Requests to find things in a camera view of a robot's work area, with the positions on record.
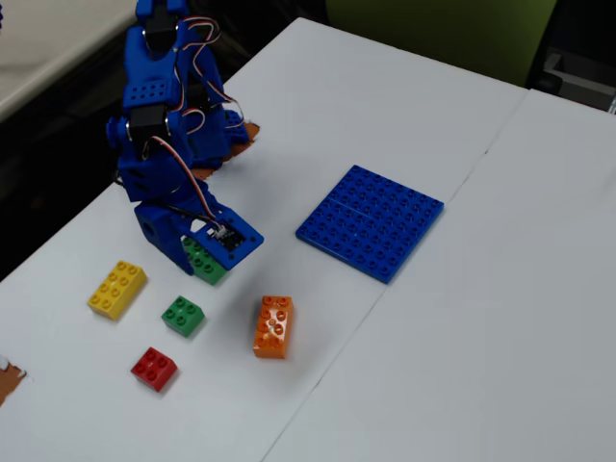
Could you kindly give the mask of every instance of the blue lego baseplate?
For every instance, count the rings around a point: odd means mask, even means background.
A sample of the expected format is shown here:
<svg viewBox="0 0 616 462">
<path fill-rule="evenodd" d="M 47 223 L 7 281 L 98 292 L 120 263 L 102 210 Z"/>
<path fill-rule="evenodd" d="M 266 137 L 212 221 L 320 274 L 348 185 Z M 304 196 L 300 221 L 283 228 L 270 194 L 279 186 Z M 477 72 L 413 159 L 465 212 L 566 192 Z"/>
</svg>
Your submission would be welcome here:
<svg viewBox="0 0 616 462">
<path fill-rule="evenodd" d="M 353 166 L 295 235 L 389 283 L 443 202 Z"/>
</svg>

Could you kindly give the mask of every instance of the blue robot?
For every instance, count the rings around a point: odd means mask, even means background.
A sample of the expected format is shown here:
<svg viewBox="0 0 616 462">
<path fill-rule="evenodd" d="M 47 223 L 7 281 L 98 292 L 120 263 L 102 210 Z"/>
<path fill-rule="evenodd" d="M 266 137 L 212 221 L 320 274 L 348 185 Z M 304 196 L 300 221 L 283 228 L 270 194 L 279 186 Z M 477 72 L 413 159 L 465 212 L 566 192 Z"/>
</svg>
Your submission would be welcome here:
<svg viewBox="0 0 616 462">
<path fill-rule="evenodd" d="M 236 101 L 208 48 L 220 28 L 190 15 L 187 0 L 138 0 L 137 18 L 126 39 L 123 115 L 107 124 L 118 176 L 141 202 L 135 214 L 145 237 L 182 270 L 193 274 L 183 237 L 231 270 L 264 239 L 192 174 L 220 167 L 231 145 L 249 142 L 244 117 L 222 107 Z M 203 226 L 193 232 L 195 220 Z"/>
</svg>

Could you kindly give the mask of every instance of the orange lego brick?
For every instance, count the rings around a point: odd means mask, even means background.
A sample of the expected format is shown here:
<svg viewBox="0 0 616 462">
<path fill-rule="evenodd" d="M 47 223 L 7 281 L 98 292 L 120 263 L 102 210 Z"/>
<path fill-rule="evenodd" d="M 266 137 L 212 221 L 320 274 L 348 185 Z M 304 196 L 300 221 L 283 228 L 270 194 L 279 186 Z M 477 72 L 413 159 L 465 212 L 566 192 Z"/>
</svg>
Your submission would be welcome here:
<svg viewBox="0 0 616 462">
<path fill-rule="evenodd" d="M 258 358 L 285 359 L 292 319 L 291 297 L 264 296 L 252 346 L 254 355 Z"/>
</svg>

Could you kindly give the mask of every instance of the green lego brick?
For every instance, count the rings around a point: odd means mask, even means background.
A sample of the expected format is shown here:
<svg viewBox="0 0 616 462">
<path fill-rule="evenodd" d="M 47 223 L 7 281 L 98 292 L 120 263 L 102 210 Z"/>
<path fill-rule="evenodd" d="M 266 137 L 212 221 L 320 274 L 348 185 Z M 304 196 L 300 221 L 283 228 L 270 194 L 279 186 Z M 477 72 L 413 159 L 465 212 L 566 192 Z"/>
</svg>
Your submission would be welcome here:
<svg viewBox="0 0 616 462">
<path fill-rule="evenodd" d="M 227 270 L 195 240 L 186 238 L 182 242 L 189 257 L 194 275 L 203 279 L 208 284 L 216 286 L 219 280 L 227 273 Z"/>
<path fill-rule="evenodd" d="M 163 321 L 184 337 L 190 336 L 196 327 L 205 320 L 201 308 L 178 296 L 162 315 Z"/>
</svg>

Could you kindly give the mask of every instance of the white table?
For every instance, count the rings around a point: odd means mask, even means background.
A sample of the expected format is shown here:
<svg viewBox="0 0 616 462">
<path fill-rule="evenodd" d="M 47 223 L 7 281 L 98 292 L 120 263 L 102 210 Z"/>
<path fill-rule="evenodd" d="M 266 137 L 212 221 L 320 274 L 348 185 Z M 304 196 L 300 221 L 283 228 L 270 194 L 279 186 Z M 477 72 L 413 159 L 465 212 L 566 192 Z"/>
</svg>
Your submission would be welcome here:
<svg viewBox="0 0 616 462">
<path fill-rule="evenodd" d="M 531 93 L 265 460 L 613 461 L 614 145 Z"/>
<path fill-rule="evenodd" d="M 0 121 L 135 18 L 136 0 L 3 0 Z"/>
<path fill-rule="evenodd" d="M 261 460 L 386 287 L 295 230 L 353 164 L 449 201 L 526 95 L 306 20 L 226 89 L 262 133 L 210 185 L 266 242 L 211 288 L 103 192 L 0 284 L 0 352 L 30 377 L 0 408 L 7 460 Z M 115 324 L 86 301 L 119 259 L 149 282 Z M 266 294 L 295 301 L 286 361 L 251 351 Z M 208 318 L 191 340 L 160 319 L 178 295 Z M 130 374 L 148 347 L 181 371 L 163 395 Z"/>
</svg>

